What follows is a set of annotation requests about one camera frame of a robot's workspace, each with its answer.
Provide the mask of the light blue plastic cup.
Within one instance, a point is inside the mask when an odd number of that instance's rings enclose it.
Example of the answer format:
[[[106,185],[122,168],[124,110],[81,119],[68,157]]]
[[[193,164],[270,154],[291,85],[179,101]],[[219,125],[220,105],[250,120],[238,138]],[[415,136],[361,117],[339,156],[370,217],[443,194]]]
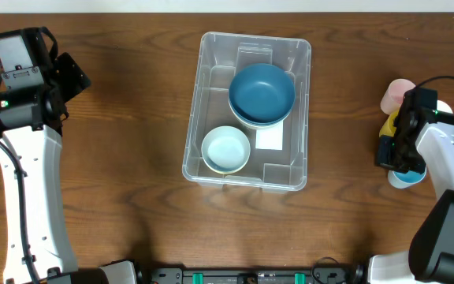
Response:
[[[426,171],[422,174],[414,171],[400,173],[390,170],[387,174],[389,184],[397,189],[406,189],[415,184],[418,184],[426,177]]]

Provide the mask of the large cream bowl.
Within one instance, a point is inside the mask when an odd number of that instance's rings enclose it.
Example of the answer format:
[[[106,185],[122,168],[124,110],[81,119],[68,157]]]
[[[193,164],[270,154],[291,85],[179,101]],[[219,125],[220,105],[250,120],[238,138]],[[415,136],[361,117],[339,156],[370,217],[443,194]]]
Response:
[[[268,124],[268,125],[265,125],[265,124],[260,125],[260,124],[252,124],[252,123],[242,121],[242,120],[239,120],[239,122],[241,125],[249,128],[249,129],[254,129],[254,130],[270,129],[273,127],[279,127],[279,125],[282,123],[282,122],[278,122],[278,123],[273,123],[273,124]]]

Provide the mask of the dark blue bowl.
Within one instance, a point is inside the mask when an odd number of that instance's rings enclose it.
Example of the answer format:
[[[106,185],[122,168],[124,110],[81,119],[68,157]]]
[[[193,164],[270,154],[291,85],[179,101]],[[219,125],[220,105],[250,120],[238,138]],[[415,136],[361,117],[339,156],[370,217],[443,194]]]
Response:
[[[291,113],[295,100],[242,100],[240,103],[229,99],[229,106],[238,120],[252,124],[273,124],[284,121]]]
[[[234,76],[229,85],[229,99],[296,100],[296,87],[291,77],[281,68],[266,63],[249,65]]]

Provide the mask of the small grey bowl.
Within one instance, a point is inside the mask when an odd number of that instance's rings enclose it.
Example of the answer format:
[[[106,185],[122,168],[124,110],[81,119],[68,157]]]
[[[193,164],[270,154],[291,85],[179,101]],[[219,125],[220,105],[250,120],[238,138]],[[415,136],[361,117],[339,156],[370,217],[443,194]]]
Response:
[[[219,126],[205,135],[201,153],[206,164],[222,167],[246,166],[251,145],[241,130],[232,126]]]

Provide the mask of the small white bowl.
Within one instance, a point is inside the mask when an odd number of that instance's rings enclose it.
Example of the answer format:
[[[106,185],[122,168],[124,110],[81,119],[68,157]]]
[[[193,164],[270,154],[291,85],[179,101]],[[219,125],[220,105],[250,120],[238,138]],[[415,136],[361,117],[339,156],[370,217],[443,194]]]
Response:
[[[222,167],[216,164],[206,164],[206,166],[215,173],[229,175],[234,174],[244,168],[244,165],[236,166],[236,167]]]

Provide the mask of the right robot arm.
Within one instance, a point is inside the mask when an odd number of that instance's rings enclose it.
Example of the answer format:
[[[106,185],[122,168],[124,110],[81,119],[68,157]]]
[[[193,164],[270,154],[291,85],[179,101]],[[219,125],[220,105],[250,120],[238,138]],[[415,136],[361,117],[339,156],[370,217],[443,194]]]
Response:
[[[430,176],[437,202],[406,252],[376,255],[368,283],[454,283],[454,114],[439,111],[437,93],[413,88],[394,120],[393,136],[378,141],[377,166]]]

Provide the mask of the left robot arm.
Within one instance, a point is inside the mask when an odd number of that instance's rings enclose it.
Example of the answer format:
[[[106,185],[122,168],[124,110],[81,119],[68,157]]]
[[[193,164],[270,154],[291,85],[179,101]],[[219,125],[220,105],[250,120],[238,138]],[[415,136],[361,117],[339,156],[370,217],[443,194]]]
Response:
[[[66,104],[90,80],[48,28],[0,33],[0,166],[7,221],[5,283],[140,283],[132,260],[79,267],[60,186]]]

